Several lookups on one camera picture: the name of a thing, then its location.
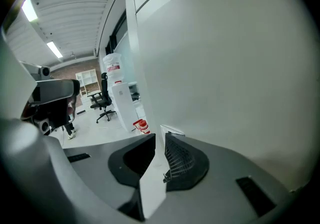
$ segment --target brick wall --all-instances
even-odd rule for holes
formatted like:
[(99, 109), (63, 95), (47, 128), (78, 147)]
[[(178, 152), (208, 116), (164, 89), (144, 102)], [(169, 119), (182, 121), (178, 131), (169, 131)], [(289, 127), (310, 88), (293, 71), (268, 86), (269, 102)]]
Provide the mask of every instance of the brick wall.
[[(101, 71), (100, 71), (100, 66), (98, 59), (93, 59), (93, 60), (88, 60), (84, 62), (79, 62), (73, 65), (65, 66), (62, 68), (59, 68), (57, 70), (54, 70), (50, 73), (54, 79), (76, 79), (76, 73), (87, 71), (87, 70), (93, 70), (95, 69), (96, 76), (98, 78), (98, 82), (100, 85), (100, 89), (102, 88), (101, 86)], [(98, 90), (98, 86), (96, 83), (93, 83), (90, 85), (90, 91), (95, 91)], [(81, 97), (80, 94), (76, 97), (76, 104), (75, 106), (81, 106)]]

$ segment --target person's leg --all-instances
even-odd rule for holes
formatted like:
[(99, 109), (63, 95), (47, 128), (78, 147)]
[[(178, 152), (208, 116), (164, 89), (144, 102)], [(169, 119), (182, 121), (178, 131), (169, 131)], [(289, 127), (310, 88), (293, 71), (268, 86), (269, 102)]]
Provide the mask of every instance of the person's leg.
[(72, 134), (72, 131), (71, 131), (71, 127), (70, 127), (70, 124), (66, 124), (64, 126), (64, 128), (66, 129), (66, 132), (69, 134), (69, 136)]
[(72, 122), (69, 123), (69, 127), (70, 127), (71, 130), (74, 130), (74, 129), (75, 129), (75, 128), (74, 128), (74, 125), (72, 124)]

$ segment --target ceiling light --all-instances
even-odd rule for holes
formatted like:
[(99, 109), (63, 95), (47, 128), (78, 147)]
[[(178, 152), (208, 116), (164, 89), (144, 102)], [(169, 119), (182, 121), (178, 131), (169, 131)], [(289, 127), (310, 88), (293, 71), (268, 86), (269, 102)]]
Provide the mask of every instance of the ceiling light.
[(55, 54), (55, 56), (57, 56), (58, 58), (63, 57), (62, 54), (60, 53), (60, 51), (58, 50), (58, 48), (55, 46), (54, 42), (48, 42), (46, 45)]
[(22, 5), (22, 10), (28, 19), (28, 21), (32, 22), (36, 19), (38, 19), (38, 16), (36, 15), (35, 9), (32, 6), (31, 0), (25, 0)]

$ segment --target white floor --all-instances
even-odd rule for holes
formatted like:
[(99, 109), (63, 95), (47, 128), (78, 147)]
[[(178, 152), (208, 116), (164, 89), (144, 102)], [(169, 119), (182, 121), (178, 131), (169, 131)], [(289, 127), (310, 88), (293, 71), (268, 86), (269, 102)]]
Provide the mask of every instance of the white floor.
[[(145, 111), (141, 102), (136, 102), (134, 106), (138, 118), (145, 119)], [(52, 132), (50, 136), (56, 137), (62, 148), (67, 149), (124, 140), (140, 134), (137, 129), (127, 132), (115, 113), (109, 115), (110, 121), (104, 116), (99, 120), (99, 123), (96, 123), (102, 112), (97, 108), (77, 115), (72, 122), (76, 130), (76, 137), (73, 139), (68, 140), (66, 129), (63, 131), (61, 127)]]

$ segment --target black office chair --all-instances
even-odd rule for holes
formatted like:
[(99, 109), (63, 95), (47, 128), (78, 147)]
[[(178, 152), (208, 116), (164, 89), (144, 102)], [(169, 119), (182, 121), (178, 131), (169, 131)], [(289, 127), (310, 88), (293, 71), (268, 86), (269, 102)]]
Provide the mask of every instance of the black office chair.
[[(108, 77), (107, 77), (107, 73), (102, 73), (101, 74), (101, 78), (102, 78), (102, 80), (101, 80), (101, 85), (102, 85), (101, 92), (97, 92), (97, 93), (95, 93), (93, 95), (90, 95), (93, 98), (94, 102), (95, 102), (95, 104), (91, 105), (90, 108), (91, 109), (95, 109), (95, 108), (99, 107), (100, 110), (102, 108), (104, 109), (103, 113), (100, 114), (100, 117), (96, 120), (97, 124), (99, 123), (98, 120), (101, 119), (104, 116), (106, 116), (108, 118), (108, 122), (109, 122), (110, 118), (109, 118), (108, 114), (116, 113), (116, 111), (112, 111), (112, 110), (106, 111), (106, 108), (108, 106), (110, 106), (111, 103), (112, 103), (112, 100), (111, 100), (111, 98), (109, 97), (109, 94), (108, 94), (108, 82), (107, 82)], [(95, 95), (97, 95), (97, 94), (100, 95), (102, 100), (98, 101), (96, 99)]]

